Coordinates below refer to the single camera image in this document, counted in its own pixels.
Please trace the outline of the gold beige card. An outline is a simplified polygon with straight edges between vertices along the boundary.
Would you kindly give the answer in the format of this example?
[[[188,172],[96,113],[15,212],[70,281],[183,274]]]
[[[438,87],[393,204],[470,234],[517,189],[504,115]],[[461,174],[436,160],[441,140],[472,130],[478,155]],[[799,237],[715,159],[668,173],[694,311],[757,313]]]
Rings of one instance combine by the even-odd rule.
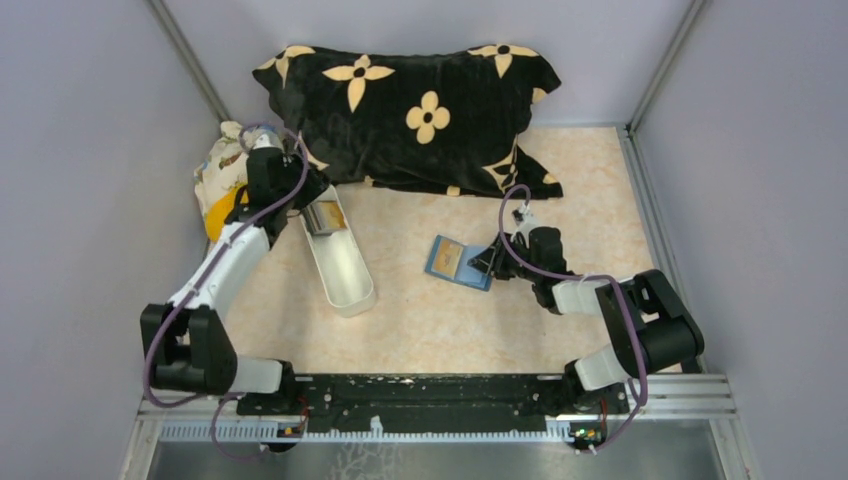
[[[340,205],[335,201],[321,201],[317,203],[323,208],[324,214],[332,225],[332,232],[346,230],[347,221]]]

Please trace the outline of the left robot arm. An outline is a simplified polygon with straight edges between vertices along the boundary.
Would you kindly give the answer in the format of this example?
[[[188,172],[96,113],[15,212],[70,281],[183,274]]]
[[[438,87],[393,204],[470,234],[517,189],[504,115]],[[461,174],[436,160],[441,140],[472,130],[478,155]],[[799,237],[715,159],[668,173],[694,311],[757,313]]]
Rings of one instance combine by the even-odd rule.
[[[275,394],[292,377],[289,362],[237,354],[225,318],[259,262],[289,222],[324,193],[329,180],[299,147],[253,148],[246,160],[247,183],[239,188],[211,252],[167,302],[141,313],[145,353],[143,388],[186,393],[192,401],[226,394]]]

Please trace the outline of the orange gold VIP card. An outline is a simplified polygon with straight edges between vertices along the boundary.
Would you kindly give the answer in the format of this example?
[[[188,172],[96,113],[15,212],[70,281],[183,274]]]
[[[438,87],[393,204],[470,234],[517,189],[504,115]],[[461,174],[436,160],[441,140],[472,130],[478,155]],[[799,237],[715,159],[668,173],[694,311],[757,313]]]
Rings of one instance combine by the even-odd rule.
[[[459,269],[463,251],[462,244],[442,238],[436,249],[432,270],[447,278],[454,278]]]

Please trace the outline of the blue leather card holder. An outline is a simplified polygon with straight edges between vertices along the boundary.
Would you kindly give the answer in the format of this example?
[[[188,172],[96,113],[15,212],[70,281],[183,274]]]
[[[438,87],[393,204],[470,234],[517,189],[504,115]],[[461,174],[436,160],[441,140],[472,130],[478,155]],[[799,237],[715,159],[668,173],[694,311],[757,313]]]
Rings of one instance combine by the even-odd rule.
[[[428,254],[424,272],[438,279],[487,292],[492,278],[469,265],[477,255],[484,253],[482,245],[466,245],[443,235],[437,235]]]

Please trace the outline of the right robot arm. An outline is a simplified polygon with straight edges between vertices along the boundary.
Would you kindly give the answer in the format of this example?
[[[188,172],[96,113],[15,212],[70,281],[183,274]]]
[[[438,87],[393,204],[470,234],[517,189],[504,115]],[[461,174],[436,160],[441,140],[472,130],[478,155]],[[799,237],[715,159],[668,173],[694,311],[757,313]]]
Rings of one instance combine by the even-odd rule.
[[[608,344],[564,369],[574,395],[656,373],[704,351],[698,325],[662,271],[617,281],[602,275],[577,277],[567,267],[556,228],[499,236],[468,265],[494,279],[530,282],[539,305],[551,313],[603,320]]]

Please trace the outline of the white oblong plastic tray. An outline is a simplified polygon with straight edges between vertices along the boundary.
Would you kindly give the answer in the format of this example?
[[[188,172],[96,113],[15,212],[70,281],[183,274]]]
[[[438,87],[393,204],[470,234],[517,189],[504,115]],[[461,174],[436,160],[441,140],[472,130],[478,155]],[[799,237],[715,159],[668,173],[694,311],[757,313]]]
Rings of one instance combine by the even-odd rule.
[[[325,296],[336,314],[351,318],[371,309],[377,301],[375,283],[356,242],[337,189],[329,186],[310,207],[321,202],[336,206],[344,229],[318,234],[309,226],[306,212],[300,222],[319,272]]]

